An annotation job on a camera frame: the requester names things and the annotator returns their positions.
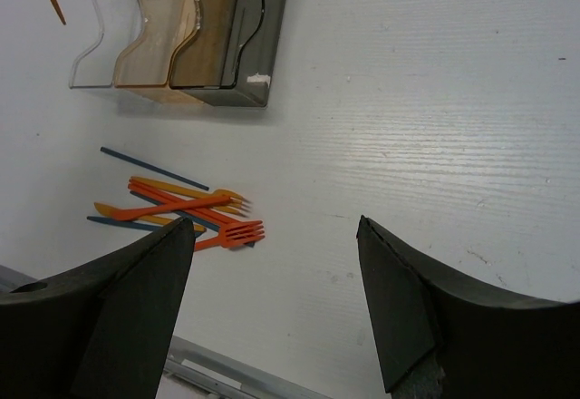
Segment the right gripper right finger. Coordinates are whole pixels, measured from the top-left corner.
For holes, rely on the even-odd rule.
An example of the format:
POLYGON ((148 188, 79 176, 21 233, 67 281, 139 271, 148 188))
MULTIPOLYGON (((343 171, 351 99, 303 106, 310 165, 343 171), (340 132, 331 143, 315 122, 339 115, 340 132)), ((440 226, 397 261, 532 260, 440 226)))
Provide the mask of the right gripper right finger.
POLYGON ((362 282, 394 398, 576 398, 579 305, 496 287, 361 217, 362 282))

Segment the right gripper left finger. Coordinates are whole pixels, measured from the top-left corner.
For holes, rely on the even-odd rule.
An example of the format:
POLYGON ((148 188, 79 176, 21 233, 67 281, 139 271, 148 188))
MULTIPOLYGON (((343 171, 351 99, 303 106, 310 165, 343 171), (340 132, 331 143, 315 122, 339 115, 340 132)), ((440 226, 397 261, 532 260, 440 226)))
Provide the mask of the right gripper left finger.
POLYGON ((4 398, 153 398, 195 246, 176 219, 125 248, 1 294, 4 398))

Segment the red-orange knife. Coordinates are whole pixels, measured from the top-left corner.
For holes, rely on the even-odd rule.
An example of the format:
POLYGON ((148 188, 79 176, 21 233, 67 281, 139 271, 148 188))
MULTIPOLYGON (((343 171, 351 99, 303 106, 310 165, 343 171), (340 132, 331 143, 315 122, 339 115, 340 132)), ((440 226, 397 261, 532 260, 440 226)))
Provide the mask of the red-orange knife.
POLYGON ((228 196, 213 196, 203 199, 182 200, 148 208, 116 209, 112 212, 111 217, 119 221, 131 221, 147 215, 169 213, 176 210, 200 209, 209 206, 227 205, 231 201, 232 199, 228 196))

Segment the red-orange fork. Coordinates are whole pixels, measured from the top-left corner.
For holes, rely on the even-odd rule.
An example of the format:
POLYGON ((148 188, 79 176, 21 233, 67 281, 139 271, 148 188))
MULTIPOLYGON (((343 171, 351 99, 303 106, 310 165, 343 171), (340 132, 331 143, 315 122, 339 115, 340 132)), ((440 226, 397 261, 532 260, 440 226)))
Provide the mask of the red-orange fork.
POLYGON ((214 238, 195 243, 194 251, 220 246, 238 248, 248 243, 258 242, 266 236, 262 220, 230 223, 222 227, 214 238))

